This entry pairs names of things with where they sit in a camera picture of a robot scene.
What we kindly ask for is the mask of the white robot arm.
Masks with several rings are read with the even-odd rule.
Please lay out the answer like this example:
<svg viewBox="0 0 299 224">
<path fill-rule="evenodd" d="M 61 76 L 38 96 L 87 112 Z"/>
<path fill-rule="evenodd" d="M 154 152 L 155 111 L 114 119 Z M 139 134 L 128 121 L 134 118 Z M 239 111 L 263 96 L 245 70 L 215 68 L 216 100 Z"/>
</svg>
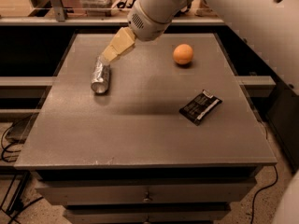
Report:
<svg viewBox="0 0 299 224">
<path fill-rule="evenodd" d="M 151 41 L 170 25 L 175 14 L 192 0 L 136 0 L 121 28 L 102 52 L 110 64 L 137 39 Z M 207 5 L 281 79 L 272 106 L 271 124 L 296 156 L 299 143 L 299 0 L 207 0 Z"/>
</svg>

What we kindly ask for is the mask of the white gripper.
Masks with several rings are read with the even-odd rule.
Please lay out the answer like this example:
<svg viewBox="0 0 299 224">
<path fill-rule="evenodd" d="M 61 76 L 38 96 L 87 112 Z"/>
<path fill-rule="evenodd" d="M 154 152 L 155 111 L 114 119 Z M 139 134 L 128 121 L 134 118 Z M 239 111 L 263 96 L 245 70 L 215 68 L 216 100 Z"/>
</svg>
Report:
<svg viewBox="0 0 299 224">
<path fill-rule="evenodd" d="M 135 37 L 141 41 L 155 40 L 186 6 L 187 0 L 136 0 L 127 17 L 130 28 L 120 28 L 102 57 L 111 63 L 135 43 Z"/>
</svg>

